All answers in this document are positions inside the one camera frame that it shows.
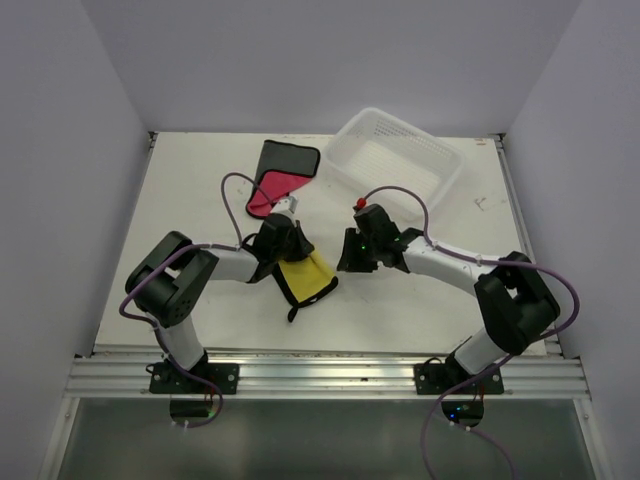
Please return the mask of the grey and yellow towel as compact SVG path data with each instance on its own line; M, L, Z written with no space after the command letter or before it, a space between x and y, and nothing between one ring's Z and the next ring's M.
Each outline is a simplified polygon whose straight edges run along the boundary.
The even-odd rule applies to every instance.
M279 261L272 275L290 305L287 320L292 323L298 312L314 305L333 292L339 280L317 250L300 261Z

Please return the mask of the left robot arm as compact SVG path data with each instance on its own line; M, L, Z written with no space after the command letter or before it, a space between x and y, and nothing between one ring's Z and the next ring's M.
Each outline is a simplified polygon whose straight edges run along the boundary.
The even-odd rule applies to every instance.
M254 284L273 276L291 305L287 319L293 321L304 302L286 285L284 264L306 261L314 250L300 222L284 214L268 215L259 231L237 247L196 244L171 231L129 275L119 314L149 324L173 367L175 384L185 392L197 392L212 382L191 318L207 284Z

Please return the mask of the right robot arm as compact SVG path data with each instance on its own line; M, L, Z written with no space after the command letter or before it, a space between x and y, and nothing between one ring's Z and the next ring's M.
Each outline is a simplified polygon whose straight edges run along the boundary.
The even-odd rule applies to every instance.
M354 221L345 230L338 270L372 273L384 265L439 280L476 299L483 328L425 373L445 389L470 391L481 372L522 354L560 315L550 289L521 252L487 260L462 250L447 254L422 231L399 230L378 204L357 209Z

